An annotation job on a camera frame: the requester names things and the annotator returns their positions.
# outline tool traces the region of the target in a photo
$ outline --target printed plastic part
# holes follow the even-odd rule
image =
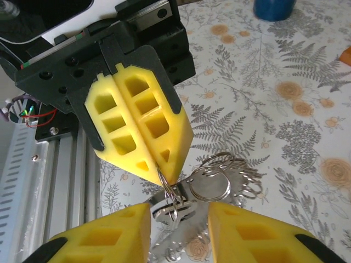
[[[185,109],[173,113],[152,71],[116,67],[113,76],[98,75],[85,102],[105,145],[96,154],[161,185],[157,164],[167,181],[175,184],[194,136]]]
[[[351,47],[346,49],[340,56],[339,60],[351,66]]]
[[[215,263],[322,263],[296,238],[311,233],[231,204],[211,202],[208,227]]]
[[[67,242],[49,262],[146,263],[150,233],[150,206],[136,204],[54,236]]]

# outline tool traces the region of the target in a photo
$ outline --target red wire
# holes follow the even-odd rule
[[[44,125],[50,123],[50,122],[54,119],[54,117],[55,117],[55,115],[56,115],[56,112],[57,112],[57,109],[55,109],[55,110],[53,111],[53,115],[52,115],[51,119],[48,120],[47,122],[38,124],[38,125],[36,125],[36,126],[31,126],[31,125],[29,125],[28,123],[27,123],[26,125],[27,125],[27,127],[29,127],[29,128],[38,128],[38,127],[44,126]]]
[[[48,116],[48,115],[50,115],[52,113],[56,113],[56,111],[57,111],[57,108],[53,109],[52,111],[43,113],[43,114],[23,116],[23,118],[40,118],[40,117],[45,117],[45,116]]]

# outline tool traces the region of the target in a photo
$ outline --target yellow foam gripper pad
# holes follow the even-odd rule
[[[146,263],[150,233],[150,206],[136,204],[54,236],[68,240],[49,263]]]
[[[299,227],[222,202],[211,202],[208,227],[215,263],[322,263],[295,235]]]
[[[105,145],[99,158],[161,185],[157,166],[167,181],[177,182],[193,131],[184,107],[173,113],[154,73],[122,64],[113,76],[98,75],[86,109]]]

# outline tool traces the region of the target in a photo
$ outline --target blue cup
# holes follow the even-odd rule
[[[287,19],[296,0],[254,0],[253,12],[256,17],[266,21]]]

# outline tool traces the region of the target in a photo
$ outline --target tablecloth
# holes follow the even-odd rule
[[[297,0],[280,22],[252,9],[251,0],[179,7],[196,67],[175,86],[195,133],[181,177],[229,145],[264,174],[246,209],[307,229],[351,262],[351,67],[338,61],[351,45],[351,1]],[[100,183],[104,215],[159,189],[106,162]],[[193,261],[213,262],[208,242],[187,245],[181,262]]]

